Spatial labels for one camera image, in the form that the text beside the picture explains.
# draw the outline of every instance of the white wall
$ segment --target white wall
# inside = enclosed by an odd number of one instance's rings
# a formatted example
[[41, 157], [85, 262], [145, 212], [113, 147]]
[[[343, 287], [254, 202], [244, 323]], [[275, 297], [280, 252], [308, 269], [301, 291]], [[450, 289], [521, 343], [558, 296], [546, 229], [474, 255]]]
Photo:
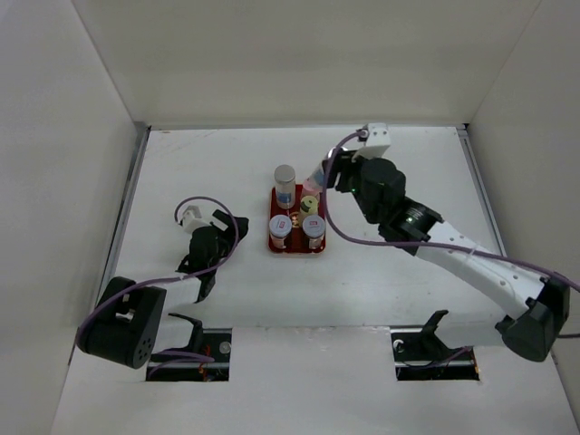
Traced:
[[135, 129], [69, 0], [0, 4], [0, 430], [48, 433]]
[[74, 0], [149, 123], [469, 121], [539, 0]]
[[[469, 126], [507, 251], [580, 280], [580, 2], [543, 0]], [[565, 333], [580, 333], [574, 292]], [[580, 421], [580, 340], [555, 345]]]

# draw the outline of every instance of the wire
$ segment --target wire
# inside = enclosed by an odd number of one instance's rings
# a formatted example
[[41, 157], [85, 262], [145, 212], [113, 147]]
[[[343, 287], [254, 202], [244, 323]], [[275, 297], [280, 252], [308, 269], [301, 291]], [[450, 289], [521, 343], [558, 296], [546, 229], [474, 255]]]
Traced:
[[407, 364], [406, 362], [404, 362], [403, 364], [405, 364], [408, 368], [413, 370], [426, 370], [426, 369], [436, 369], [438, 367], [446, 367], [447, 365], [449, 365], [451, 361], [459, 358], [463, 353], [471, 352], [472, 349], [473, 348], [470, 346], [462, 347], [457, 352], [452, 354], [449, 358], [446, 358], [445, 360], [439, 362], [430, 362], [429, 364], [425, 365], [411, 365]]
[[161, 364], [153, 367], [150, 372], [147, 373], [147, 380], [151, 379], [151, 376], [153, 376], [153, 373], [155, 373], [157, 370], [160, 370], [163, 367], [167, 367], [168, 365], [174, 363], [199, 363], [199, 360], [197, 358], [178, 358], [177, 360], [162, 362]]
[[184, 352], [184, 351], [161, 351], [154, 353], [155, 356], [185, 356], [191, 359], [197, 359], [198, 363], [212, 363], [215, 360], [211, 356], [203, 355], [201, 353], [195, 352]]
[[84, 331], [87, 329], [87, 327], [89, 327], [89, 325], [91, 325], [91, 323], [94, 321], [94, 319], [100, 313], [102, 313], [103, 310], [105, 310], [109, 306], [115, 304], [119, 299], [121, 299], [122, 297], [124, 297], [126, 294], [132, 292], [133, 290], [137, 290], [139, 288], [146, 287], [148, 285], [177, 283], [179, 281], [183, 281], [183, 280], [186, 280], [186, 279], [195, 278], [196, 276], [204, 275], [204, 274], [206, 274], [208, 272], [212, 272], [212, 271], [216, 270], [218, 267], [221, 267], [224, 263], [226, 263], [228, 261], [228, 259], [230, 257], [232, 257], [232, 254], [234, 254], [234, 251], [236, 250], [237, 244], [239, 243], [239, 228], [237, 227], [236, 218], [234, 217], [234, 215], [232, 214], [232, 212], [229, 210], [229, 208], [226, 207], [225, 204], [221, 203], [217, 199], [213, 199], [213, 198], [210, 198], [210, 197], [190, 197], [190, 198], [186, 198], [186, 199], [182, 200], [178, 204], [178, 206], [175, 208], [175, 212], [173, 213], [173, 217], [175, 218], [175, 221], [178, 222], [179, 209], [184, 204], [186, 204], [186, 203], [188, 203], [190, 201], [200, 200], [200, 199], [205, 200], [205, 201], [209, 201], [209, 202], [213, 202], [214, 204], [218, 204], [220, 207], [222, 207], [224, 209], [224, 211], [226, 211], [226, 213], [229, 215], [230, 219], [232, 219], [232, 223], [234, 225], [234, 231], [236, 233], [236, 237], [234, 239], [234, 245], [232, 246], [231, 250], [226, 255], [226, 257], [223, 260], [221, 260], [219, 263], [217, 263], [215, 266], [208, 267], [207, 269], [203, 269], [203, 270], [200, 270], [198, 272], [194, 272], [194, 273], [189, 274], [189, 275], [185, 275], [185, 276], [173, 276], [173, 277], [167, 277], [167, 278], [148, 279], [146, 281], [141, 281], [140, 283], [137, 283], [137, 284], [134, 284], [134, 285], [130, 285], [129, 287], [121, 290], [119, 293], [111, 296], [109, 299], [107, 299], [106, 301], [104, 301], [102, 304], [98, 305], [92, 311], [92, 313], [90, 313], [87, 316], [87, 318], [84, 319], [84, 321], [82, 322], [81, 326], [79, 326], [79, 329], [77, 330], [77, 333], [76, 333], [76, 337], [74, 339], [74, 342], [76, 343], [77, 346], [80, 344], [81, 337], [84, 334]]
[[324, 214], [326, 216], [326, 220], [328, 221], [328, 225], [330, 225], [330, 227], [334, 230], [334, 232], [336, 234], [338, 234], [340, 237], [342, 237], [344, 240], [355, 243], [357, 245], [365, 245], [368, 247], [436, 247], [439, 249], [453, 249], [453, 250], [465, 252], [465, 253], [468, 253], [468, 254], [471, 254], [474, 256], [483, 256], [485, 258], [489, 258], [492, 260], [505, 261], [507, 263], [511, 263], [512, 265], [516, 265], [516, 266], [524, 267], [526, 269], [537, 271], [538, 273], [545, 275], [545, 276], [555, 277], [555, 278], [559, 279], [560, 281], [562, 281], [563, 283], [565, 283], [566, 285], [569, 285], [571, 288], [574, 288], [577, 292], [580, 292], [580, 284], [575, 283], [571, 279], [568, 279], [565, 276], [560, 275], [555, 271], [546, 269], [546, 268], [541, 267], [541, 266], [536, 266], [532, 263], [528, 263], [527, 261], [517, 260], [515, 258], [510, 258], [507, 256], [500, 256], [497, 254], [491, 254], [489, 252], [474, 250], [474, 249], [471, 249], [469, 247], [450, 245], [447, 243], [386, 242], [386, 241], [380, 242], [380, 241], [362, 240], [362, 239], [350, 237], [350, 236], [344, 234], [344, 232], [341, 231], [340, 228], [338, 228], [336, 226], [336, 224], [334, 224], [334, 221], [331, 218], [330, 212], [328, 210], [328, 201], [327, 201], [328, 179], [330, 178], [331, 169], [332, 169], [333, 164], [334, 164], [334, 159], [338, 155], [338, 151], [344, 146], [344, 144], [346, 144], [346, 142], [348, 142], [349, 140], [352, 140], [352, 139], [360, 138], [363, 136], [363, 134], [364, 133], [362, 131], [356, 131], [355, 133], [349, 134], [344, 139], [342, 139], [340, 142], [338, 142], [338, 144], [332, 150], [331, 156], [329, 157], [328, 163], [326, 164], [326, 170], [324, 171], [324, 183], [323, 183], [323, 191], [322, 191]]

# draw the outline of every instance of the small bottle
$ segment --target small bottle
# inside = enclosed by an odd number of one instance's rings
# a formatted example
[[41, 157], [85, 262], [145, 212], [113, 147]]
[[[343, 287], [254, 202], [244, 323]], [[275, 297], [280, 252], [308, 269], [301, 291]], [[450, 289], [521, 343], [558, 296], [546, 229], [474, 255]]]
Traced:
[[318, 164], [314, 172], [302, 183], [301, 197], [315, 197], [320, 200], [320, 192], [323, 191], [324, 170], [322, 162]]
[[270, 219], [270, 238], [278, 249], [286, 248], [285, 241], [292, 231], [292, 220], [286, 215], [276, 215]]
[[318, 199], [315, 197], [303, 197], [300, 199], [300, 212], [298, 213], [298, 224], [302, 222], [309, 215], [318, 214]]
[[275, 202], [288, 210], [296, 202], [296, 173], [290, 165], [280, 165], [274, 171]]
[[318, 215], [307, 216], [302, 222], [302, 230], [308, 240], [308, 247], [313, 250], [318, 249], [323, 243], [324, 231], [326, 230], [324, 219]]

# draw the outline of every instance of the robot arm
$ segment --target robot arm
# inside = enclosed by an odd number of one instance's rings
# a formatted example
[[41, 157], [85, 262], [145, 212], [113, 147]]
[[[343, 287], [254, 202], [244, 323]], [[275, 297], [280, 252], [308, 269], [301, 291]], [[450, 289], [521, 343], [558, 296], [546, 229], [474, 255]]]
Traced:
[[388, 242], [431, 242], [470, 250], [402, 247], [448, 270], [499, 305], [506, 317], [496, 329], [504, 344], [528, 360], [544, 361], [568, 317], [569, 286], [506, 262], [474, 256], [474, 250], [486, 250], [434, 210], [406, 197], [405, 175], [380, 158], [390, 144], [386, 125], [365, 126], [362, 141], [367, 147], [338, 151], [327, 188], [352, 193], [367, 222], [378, 224], [379, 234]]

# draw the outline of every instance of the metal lid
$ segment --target metal lid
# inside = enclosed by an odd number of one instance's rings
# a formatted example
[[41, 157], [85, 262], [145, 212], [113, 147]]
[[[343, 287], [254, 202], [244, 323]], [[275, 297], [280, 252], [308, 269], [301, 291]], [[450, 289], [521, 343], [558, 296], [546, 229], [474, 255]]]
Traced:
[[326, 223], [318, 215], [310, 215], [302, 221], [302, 230], [310, 238], [318, 238], [324, 235]]
[[295, 178], [296, 173], [290, 165], [280, 165], [274, 171], [274, 180], [276, 183], [291, 183]]
[[292, 220], [286, 215], [275, 215], [270, 219], [270, 234], [277, 238], [284, 238], [292, 231]]

